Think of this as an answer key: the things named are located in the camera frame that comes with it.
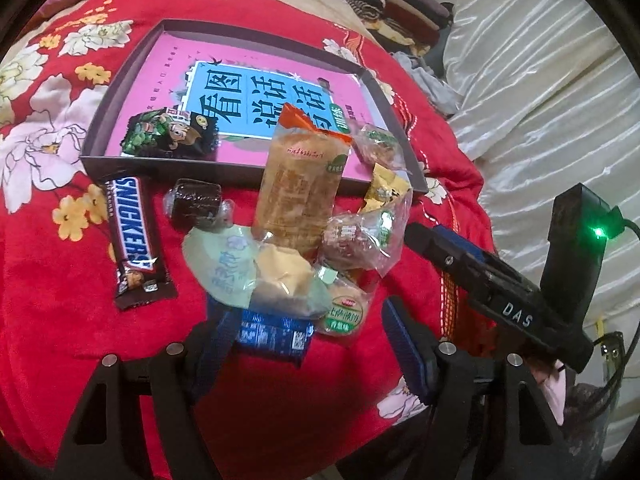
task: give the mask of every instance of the black mount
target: black mount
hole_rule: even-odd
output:
[[[153,399],[162,449],[174,480],[222,480],[191,407],[216,379],[242,311],[221,308],[183,343],[128,362],[108,354],[97,365],[60,446],[53,480],[152,480],[140,396]]]
[[[473,480],[564,480],[571,455],[529,368],[517,354],[503,361],[471,357],[408,314],[397,296],[382,321],[409,390],[434,406],[426,436],[404,480],[455,480],[465,455],[472,401],[484,396],[482,441]]]

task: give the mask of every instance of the packaged bread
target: packaged bread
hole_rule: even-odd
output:
[[[313,259],[331,216],[351,137],[317,128],[286,103],[271,140],[252,232]]]

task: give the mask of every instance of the yellow flower pattern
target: yellow flower pattern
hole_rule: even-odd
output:
[[[103,66],[96,66],[93,63],[78,66],[75,72],[80,81],[91,81],[94,85],[108,83],[111,79],[111,70],[105,70]]]
[[[60,207],[51,212],[51,217],[60,226],[58,236],[61,240],[69,238],[72,242],[78,242],[82,239],[82,229],[89,227],[85,211],[82,199],[76,200],[67,195],[60,200]]]
[[[47,48],[49,50],[51,50],[52,48],[56,48],[59,44],[60,44],[59,34],[56,34],[55,36],[52,36],[51,34],[49,34],[48,36],[43,36],[42,38],[40,38],[40,43],[39,43],[41,47]]]
[[[80,21],[81,23],[85,23],[86,25],[93,25],[95,23],[104,23],[105,21],[107,21],[108,17],[108,14],[102,12],[100,14],[91,14],[90,16],[85,16],[84,18],[80,18],[80,20],[78,21]]]
[[[107,201],[102,190],[95,184],[89,184],[86,193],[80,199],[94,224],[101,224],[108,219]]]

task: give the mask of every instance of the wrapped candy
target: wrapped candy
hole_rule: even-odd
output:
[[[373,124],[350,121],[349,126],[355,149],[365,164],[380,164],[388,170],[406,169],[402,147],[394,134]]]

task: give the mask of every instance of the snack package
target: snack package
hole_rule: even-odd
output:
[[[118,266],[115,301],[121,310],[177,296],[164,266],[156,218],[146,188],[146,179],[140,176],[104,184]]]
[[[286,103],[269,148],[252,232],[258,239],[315,256],[331,216],[351,137],[316,128]]]
[[[258,245],[250,229],[233,225],[216,232],[193,228],[182,255],[200,285],[220,303],[248,308],[256,285]]]
[[[218,184],[181,178],[162,199],[162,208],[177,228],[215,231],[233,225],[234,202],[221,198]]]
[[[349,121],[353,143],[365,164],[379,164],[388,170],[406,170],[402,147],[394,134],[373,124]]]
[[[241,349],[250,353],[300,366],[309,350],[313,333],[314,324],[309,320],[245,310],[236,341]]]
[[[332,336],[354,335],[363,325],[373,300],[345,275],[325,267],[323,280],[331,296],[327,314],[316,321],[316,332]]]
[[[385,276],[402,253],[412,192],[378,209],[329,219],[322,234],[320,260],[338,270],[376,270]]]
[[[364,196],[365,205],[360,212],[366,213],[367,211],[379,209],[396,197],[404,196],[411,189],[409,179],[404,178],[405,175],[401,176],[376,164],[373,167],[371,185]]]
[[[160,108],[129,119],[122,154],[164,158],[203,158],[218,144],[217,118],[176,108]]]
[[[326,287],[297,250],[262,243],[255,263],[257,279],[249,309],[298,319],[317,319],[327,312]]]

